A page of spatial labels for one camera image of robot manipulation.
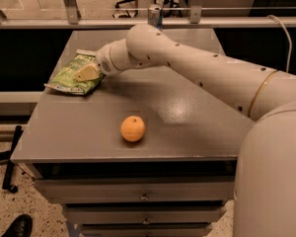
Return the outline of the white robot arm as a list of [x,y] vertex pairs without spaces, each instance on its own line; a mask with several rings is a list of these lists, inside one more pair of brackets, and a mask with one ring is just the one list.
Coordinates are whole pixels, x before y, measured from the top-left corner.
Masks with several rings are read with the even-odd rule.
[[179,44],[149,25],[96,53],[108,76],[168,66],[255,121],[238,156],[234,237],[296,237],[296,76]]

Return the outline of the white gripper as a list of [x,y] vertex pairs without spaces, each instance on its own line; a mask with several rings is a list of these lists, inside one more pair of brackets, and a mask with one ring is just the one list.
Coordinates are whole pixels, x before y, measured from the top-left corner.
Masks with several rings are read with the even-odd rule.
[[103,46],[97,51],[96,59],[98,67],[90,63],[75,72],[74,78],[78,82],[98,79],[100,70],[107,76],[113,76],[130,69],[141,69],[145,65],[128,52],[125,39]]

